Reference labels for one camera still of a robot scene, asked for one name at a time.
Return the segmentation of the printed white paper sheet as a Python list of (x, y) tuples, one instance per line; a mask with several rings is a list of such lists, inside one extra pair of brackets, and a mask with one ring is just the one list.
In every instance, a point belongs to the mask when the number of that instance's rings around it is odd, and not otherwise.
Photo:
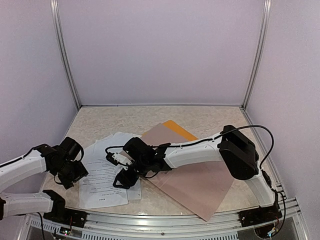
[(115, 177), (121, 168), (112, 165), (103, 155), (96, 153), (94, 144), (84, 149), (82, 163), (88, 175), (79, 182), (81, 209), (115, 207), (127, 205), (130, 200), (142, 199), (140, 181), (128, 190), (113, 187)]

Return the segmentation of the orange folder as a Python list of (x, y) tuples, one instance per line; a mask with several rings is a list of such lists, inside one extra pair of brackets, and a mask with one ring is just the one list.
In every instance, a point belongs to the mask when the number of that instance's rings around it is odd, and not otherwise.
[(172, 130), (173, 132), (177, 133), (178, 135), (180, 135), (181, 137), (185, 138), (187, 141), (195, 141), (198, 138), (196, 136), (194, 136), (193, 134), (191, 134), (190, 132), (188, 132), (187, 130), (185, 130), (183, 127), (181, 127), (180, 125), (178, 125), (176, 122), (174, 122), (173, 120), (167, 120), (165, 122), (162, 123), (165, 127), (169, 128), (170, 130)]

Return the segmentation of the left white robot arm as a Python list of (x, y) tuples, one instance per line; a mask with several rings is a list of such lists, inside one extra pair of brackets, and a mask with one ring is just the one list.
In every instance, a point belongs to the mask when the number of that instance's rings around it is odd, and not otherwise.
[(61, 223), (70, 220), (66, 201), (53, 190), (37, 193), (5, 193), (8, 187), (33, 175), (48, 172), (57, 177), (57, 184), (66, 190), (88, 175), (81, 159), (83, 147), (70, 137), (59, 145), (41, 144), (27, 153), (0, 165), (0, 217), (42, 213), (44, 218)]

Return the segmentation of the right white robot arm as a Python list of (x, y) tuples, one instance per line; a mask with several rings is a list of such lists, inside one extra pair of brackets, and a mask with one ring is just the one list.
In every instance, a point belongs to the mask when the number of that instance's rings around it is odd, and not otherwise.
[(121, 149), (126, 155), (105, 149), (106, 159), (122, 167), (113, 182), (115, 188), (129, 189), (139, 177), (149, 172), (171, 171), (179, 167), (222, 161), (231, 176), (244, 181), (256, 197), (259, 208), (256, 218), (266, 222), (275, 212), (277, 194), (272, 181), (262, 168), (255, 144), (241, 133), (240, 127), (226, 125), (220, 133), (187, 143), (148, 145), (139, 137), (131, 138)]

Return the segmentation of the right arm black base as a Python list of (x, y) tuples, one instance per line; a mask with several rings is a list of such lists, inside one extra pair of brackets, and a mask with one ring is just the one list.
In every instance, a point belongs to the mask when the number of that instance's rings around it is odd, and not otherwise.
[(279, 196), (275, 193), (275, 200), (271, 206), (257, 207), (249, 210), (242, 210), (238, 213), (242, 227), (249, 227), (279, 220), (283, 217), (280, 206)]

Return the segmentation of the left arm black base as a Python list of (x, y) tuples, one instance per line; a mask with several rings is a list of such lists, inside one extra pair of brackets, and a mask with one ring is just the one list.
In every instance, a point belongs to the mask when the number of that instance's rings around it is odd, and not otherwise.
[(53, 190), (43, 190), (53, 201), (50, 212), (43, 214), (44, 219), (71, 227), (84, 228), (87, 213), (85, 211), (66, 208), (65, 199)]

